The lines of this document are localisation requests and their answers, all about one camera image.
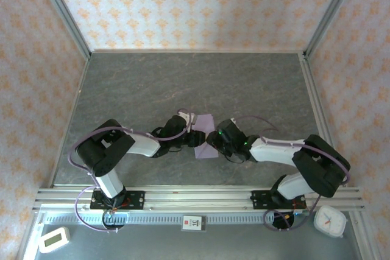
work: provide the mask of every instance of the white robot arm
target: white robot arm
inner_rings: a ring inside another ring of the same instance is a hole
[[[282,176],[272,187],[271,197],[276,206],[311,192],[332,197],[350,169],[349,163],[318,135],[297,141],[246,136],[236,126],[234,119],[228,119],[222,121],[217,130],[206,138],[205,133],[187,127],[190,121],[194,124],[196,115],[178,112],[164,127],[156,128],[146,135],[121,130],[121,125],[111,119],[98,129],[111,127],[117,130],[93,135],[78,146],[77,153],[92,170],[99,187],[113,207],[120,205],[126,194],[115,172],[116,164],[126,153],[158,158],[171,147],[195,147],[206,141],[227,157],[235,154],[243,161],[273,161],[298,168],[298,173]],[[313,149],[320,150],[322,155]],[[340,166],[327,156],[337,159]]]

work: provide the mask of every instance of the white clock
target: white clock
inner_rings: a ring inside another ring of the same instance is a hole
[[[342,237],[346,224],[346,216],[328,205],[321,206],[314,217],[316,229],[330,237]]]

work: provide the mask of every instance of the wallpaper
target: wallpaper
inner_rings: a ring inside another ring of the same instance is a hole
[[[331,0],[65,0],[91,50],[302,51]]]
[[[14,259],[85,61],[50,0],[1,0],[0,20],[0,259]]]
[[[390,0],[345,0],[310,60],[338,150],[390,255]]]

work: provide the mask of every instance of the purple cloth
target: purple cloth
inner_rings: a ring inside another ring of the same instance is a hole
[[[208,135],[210,132],[215,130],[214,126],[214,117],[211,114],[198,115],[196,118],[196,123],[193,125],[193,130],[203,131]],[[203,143],[200,146],[194,148],[195,158],[217,158],[218,151],[207,144]]]

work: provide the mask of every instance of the label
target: label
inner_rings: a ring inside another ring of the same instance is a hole
[[[183,231],[205,231],[206,217],[183,216]]]

